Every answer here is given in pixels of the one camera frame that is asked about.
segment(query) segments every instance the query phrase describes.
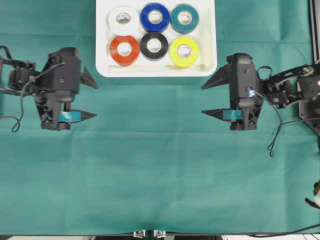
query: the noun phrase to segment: red tape roll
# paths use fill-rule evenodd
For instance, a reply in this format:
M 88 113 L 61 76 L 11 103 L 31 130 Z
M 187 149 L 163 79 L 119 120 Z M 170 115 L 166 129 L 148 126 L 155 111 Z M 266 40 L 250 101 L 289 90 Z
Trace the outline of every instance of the red tape roll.
M 118 52 L 120 44 L 128 43 L 131 46 L 131 53 L 127 56 L 121 55 Z M 111 57 L 121 66 L 130 66 L 140 55 L 140 45 L 138 41 L 132 36 L 117 36 L 110 45 Z

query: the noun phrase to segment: black cable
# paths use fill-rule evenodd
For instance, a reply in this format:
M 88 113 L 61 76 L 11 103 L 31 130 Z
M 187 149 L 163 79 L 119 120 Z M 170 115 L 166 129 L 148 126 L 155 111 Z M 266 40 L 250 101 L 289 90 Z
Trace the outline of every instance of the black cable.
M 6 89 L 6 88 L 2 88 L 0 87 L 0 94 L 8 94 L 8 95 L 13 95 L 13 96 L 20 96 L 21 91 L 18 90 L 13 90 L 13 89 Z M 29 96 L 32 95 L 32 93 L 29 92 L 25 92 L 24 96 Z
M 276 115 L 278 116 L 279 121 L 280 121 L 280 124 L 279 124 L 279 126 L 278 126 L 278 128 L 277 128 L 277 130 L 276 130 L 275 136 L 274 136 L 272 142 L 271 142 L 271 143 L 269 144 L 269 146 L 267 147 L 267 149 L 269 150 L 270 157 L 273 157 L 273 156 L 275 155 L 274 147 L 275 147 L 275 145 L 276 145 L 276 141 L 277 141 L 277 139 L 278 139 L 278 136 L 279 136 L 279 134 L 280 134 L 281 128 L 282 128 L 282 126 L 283 126 L 283 119 L 282 119 L 282 117 L 281 117 L 281 114 L 280 114 L 278 108 L 277 108 L 275 105 L 273 105 L 272 102 L 271 102 L 267 97 L 263 96 L 260 92 L 257 92 L 257 91 L 255 91 L 255 94 L 256 94 L 257 96 L 259 96 L 260 98 L 263 98 L 265 101 L 268 102 L 268 104 L 275 110 Z
M 275 86 L 277 87 L 277 86 L 280 86 L 281 84 L 283 84 L 283 83 L 285 83 L 285 82 L 287 82 L 287 81 L 289 81 L 289 80 L 291 80 L 292 78 L 294 78 L 295 76 L 291 76 L 291 77 L 289 77 L 289 78 L 286 78 L 286 79 L 284 79 L 284 80 L 282 80 L 282 81 L 280 81 L 280 82 L 278 82 Z
M 280 121 L 280 124 L 279 126 L 277 127 L 277 130 L 275 132 L 275 135 L 274 135 L 274 138 L 272 140 L 272 142 L 268 145 L 267 149 L 269 151 L 269 154 L 270 154 L 270 157 L 273 157 L 275 155 L 275 152 L 274 152 L 274 147 L 276 145 L 276 141 L 278 139 L 278 136 L 281 132 L 281 129 L 284 125 L 290 125 L 290 124 L 298 124 L 298 123 L 303 123 L 303 122 L 306 122 L 306 121 L 312 121 L 312 120 L 320 120 L 320 117 L 312 117 L 312 118 L 307 118 L 307 119 L 301 119 L 301 120 L 293 120 L 293 121 L 287 121 L 287 122 L 283 122 L 283 119 L 281 117 L 281 114 L 278 110 L 278 108 L 272 104 L 271 101 L 269 101 L 269 99 L 267 97 L 265 97 L 264 95 L 262 95 L 261 93 L 255 91 L 255 94 L 257 96 L 259 96 L 260 98 L 263 98 L 265 101 L 267 101 L 269 103 L 269 105 L 271 105 L 271 107 L 275 110 L 278 118 L 279 118 L 279 121 Z
M 270 66 L 261 66 L 261 67 L 259 67 L 259 68 L 258 68 L 258 70 L 257 70 L 257 73 L 258 73 L 258 75 L 259 75 L 259 76 L 260 76 L 259 71 L 260 71 L 261 69 L 267 69 L 267 70 L 270 70 L 269 78 L 271 78 L 271 77 L 272 77 L 272 72 L 273 72 L 273 70 L 272 70 L 272 68 L 271 68 Z
M 299 230 L 296 230 L 296 231 L 291 231 L 291 232 L 285 232 L 285 233 L 279 233 L 279 234 L 270 234 L 270 235 L 250 235 L 249 237 L 259 238 L 259 239 L 283 237 L 283 236 L 287 236 L 287 235 L 300 234 L 300 233 L 302 233 L 304 231 L 315 229 L 315 228 L 319 228 L 319 227 L 320 227 L 320 224 L 316 224 L 316 225 L 308 226 L 308 227 L 305 227 L 305 228 L 302 228 L 302 229 L 299 229 Z
M 31 84 L 31 83 L 34 83 L 37 79 L 41 78 L 42 76 L 48 74 L 49 72 L 51 72 L 53 69 L 59 67 L 59 66 L 62 66 L 62 65 L 65 65 L 66 63 L 65 62 L 62 62 L 62 63 L 58 63 L 58 64 L 55 64 L 55 65 L 52 65 L 50 68 L 48 68 L 47 70 L 43 71 L 42 73 L 40 73 L 39 75 L 37 76 L 30 76 L 30 80 L 23 86 L 21 92 L 20 92 L 20 109 L 21 109 L 21 115 L 19 118 L 17 117 L 14 117 L 14 116 L 2 116 L 0 117 L 0 120 L 1 119 L 15 119 L 17 122 L 13 125 L 11 131 L 13 133 L 17 133 L 20 129 L 20 126 L 21 126 L 21 121 L 22 119 L 24 118 L 24 115 L 25 115 L 25 108 L 24 108 L 24 97 L 26 95 L 26 90 L 27 90 L 27 87 Z
M 14 120 L 16 120 L 16 122 L 17 122 L 17 131 L 19 131 L 19 129 L 20 129 L 20 121 L 19 121 L 19 119 L 17 117 L 15 117 L 15 116 L 0 116 L 0 120 L 2 120 L 2 119 L 14 119 Z
M 0 50 L 3 49 L 5 51 L 6 57 L 10 60 L 12 60 L 12 56 L 10 53 L 9 48 L 7 48 L 6 46 L 0 46 Z
M 314 237 L 317 240 L 320 240 L 319 238 L 317 238 L 315 235 L 311 234 L 312 237 Z

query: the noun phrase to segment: black tape roll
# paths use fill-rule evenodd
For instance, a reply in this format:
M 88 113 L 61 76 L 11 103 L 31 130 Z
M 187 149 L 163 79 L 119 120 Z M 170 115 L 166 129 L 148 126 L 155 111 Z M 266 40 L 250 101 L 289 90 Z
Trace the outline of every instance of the black tape roll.
M 148 49 L 148 42 L 151 39 L 157 39 L 161 43 L 161 48 L 157 52 L 152 52 Z M 165 36 L 160 32 L 149 32 L 143 36 L 140 42 L 140 49 L 142 54 L 151 61 L 158 61 L 165 57 L 169 49 L 169 43 Z

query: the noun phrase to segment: green fabric surface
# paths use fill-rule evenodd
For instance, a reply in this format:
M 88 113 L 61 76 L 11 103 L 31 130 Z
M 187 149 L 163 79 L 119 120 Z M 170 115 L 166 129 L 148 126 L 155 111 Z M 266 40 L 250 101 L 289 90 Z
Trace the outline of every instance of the green fabric surface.
M 274 233 L 320 221 L 304 203 L 319 177 L 316 135 L 283 128 L 264 105 L 257 131 L 231 132 L 201 114 L 228 108 L 228 86 L 208 78 L 104 78 L 95 68 L 94 0 L 0 0 L 0 44 L 41 70 L 47 54 L 79 48 L 100 89 L 81 86 L 73 108 L 98 117 L 71 131 L 40 129 L 25 99 L 21 130 L 0 121 L 0 234 L 103 235 L 157 229 Z M 312 62 L 306 0 L 216 0 L 218 63 L 244 52 L 274 72 Z M 7 85 L 10 68 L 4 68 Z M 19 116 L 0 96 L 0 115 Z M 297 118 L 297 107 L 281 111 Z

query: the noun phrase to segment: tape roll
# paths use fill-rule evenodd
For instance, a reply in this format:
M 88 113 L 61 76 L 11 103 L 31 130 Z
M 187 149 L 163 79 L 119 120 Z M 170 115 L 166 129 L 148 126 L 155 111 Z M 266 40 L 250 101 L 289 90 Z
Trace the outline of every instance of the tape roll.
M 129 6 L 114 8 L 108 17 L 110 29 L 119 36 L 129 36 L 138 31 L 140 19 L 136 10 Z
M 199 14 L 188 4 L 178 5 L 171 13 L 171 26 L 180 34 L 193 32 L 199 23 Z
M 143 28 L 147 32 L 162 33 L 170 23 L 170 13 L 165 6 L 159 3 L 149 3 L 140 15 Z
M 151 61 L 158 61 L 165 57 L 169 43 L 160 32 L 149 32 L 140 42 L 141 53 Z
M 130 66 L 138 59 L 140 46 L 132 36 L 117 36 L 110 44 L 110 54 L 119 65 Z
M 180 68 L 189 68 L 199 57 L 199 46 L 190 37 L 179 37 L 170 46 L 170 58 Z

